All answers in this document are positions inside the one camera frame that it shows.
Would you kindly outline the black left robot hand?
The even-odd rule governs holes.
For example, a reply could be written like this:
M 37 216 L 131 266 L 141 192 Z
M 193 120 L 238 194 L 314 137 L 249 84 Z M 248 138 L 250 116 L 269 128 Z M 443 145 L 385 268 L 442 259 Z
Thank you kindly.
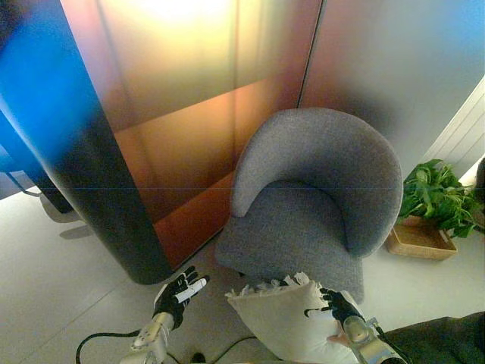
M 194 297 L 210 281 L 208 275 L 199 277 L 195 266 L 190 266 L 173 281 L 165 284 L 158 292 L 154 301 L 153 317 L 160 313 L 168 313 L 174 320 L 173 329 L 180 327 L 183 312 Z

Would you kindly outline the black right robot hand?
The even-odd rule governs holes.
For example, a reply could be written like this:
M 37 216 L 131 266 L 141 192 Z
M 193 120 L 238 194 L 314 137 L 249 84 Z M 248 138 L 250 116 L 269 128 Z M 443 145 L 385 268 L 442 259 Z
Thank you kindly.
M 356 316 L 365 320 L 363 315 L 343 296 L 341 292 L 336 292 L 327 288 L 321 288 L 320 292 L 323 294 L 322 299 L 327 301 L 328 306 L 321 309 L 306 309 L 304 311 L 305 317 L 309 318 L 310 311 L 331 311 L 332 316 L 341 324 L 343 331 L 346 331 L 344 322 L 348 317 Z

